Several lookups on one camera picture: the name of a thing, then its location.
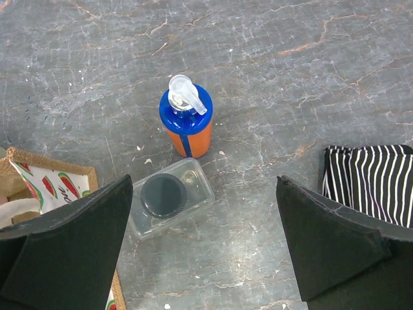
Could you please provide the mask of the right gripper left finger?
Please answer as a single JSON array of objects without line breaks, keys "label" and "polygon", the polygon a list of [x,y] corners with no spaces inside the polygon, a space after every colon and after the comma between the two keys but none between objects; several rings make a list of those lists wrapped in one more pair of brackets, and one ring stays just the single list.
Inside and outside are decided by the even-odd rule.
[{"label": "right gripper left finger", "polygon": [[1,309],[105,309],[132,204],[125,175],[1,229]]}]

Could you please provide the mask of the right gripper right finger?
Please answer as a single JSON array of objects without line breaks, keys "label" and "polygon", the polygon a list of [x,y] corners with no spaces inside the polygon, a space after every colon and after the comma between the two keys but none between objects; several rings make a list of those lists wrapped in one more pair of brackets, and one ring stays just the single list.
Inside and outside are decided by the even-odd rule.
[{"label": "right gripper right finger", "polygon": [[412,309],[412,229],[367,216],[293,179],[277,204],[309,309]]}]

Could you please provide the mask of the brown canvas tote bag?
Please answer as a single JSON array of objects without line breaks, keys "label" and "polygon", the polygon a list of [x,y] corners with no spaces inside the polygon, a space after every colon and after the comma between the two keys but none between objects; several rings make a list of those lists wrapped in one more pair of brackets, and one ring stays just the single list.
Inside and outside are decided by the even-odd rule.
[{"label": "brown canvas tote bag", "polygon": [[[31,220],[100,188],[92,167],[10,148],[6,158],[1,160],[1,194],[8,198],[8,202],[1,206],[1,229]],[[111,285],[105,309],[116,309],[118,303]]]}]

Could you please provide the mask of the clear bottle grey cap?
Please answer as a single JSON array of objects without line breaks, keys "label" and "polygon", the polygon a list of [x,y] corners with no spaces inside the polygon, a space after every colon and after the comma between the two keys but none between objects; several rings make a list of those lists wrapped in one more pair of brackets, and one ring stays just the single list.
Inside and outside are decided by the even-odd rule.
[{"label": "clear bottle grey cap", "polygon": [[140,240],[211,206],[215,195],[194,158],[185,158],[133,184],[129,224]]}]

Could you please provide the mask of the orange bottle blue cap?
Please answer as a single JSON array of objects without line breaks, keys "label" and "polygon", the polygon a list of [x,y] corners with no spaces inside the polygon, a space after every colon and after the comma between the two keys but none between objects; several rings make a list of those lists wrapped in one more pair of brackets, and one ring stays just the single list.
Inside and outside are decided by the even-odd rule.
[{"label": "orange bottle blue cap", "polygon": [[185,75],[173,76],[159,103],[161,121],[178,153],[200,158],[212,140],[214,107],[210,94]]}]

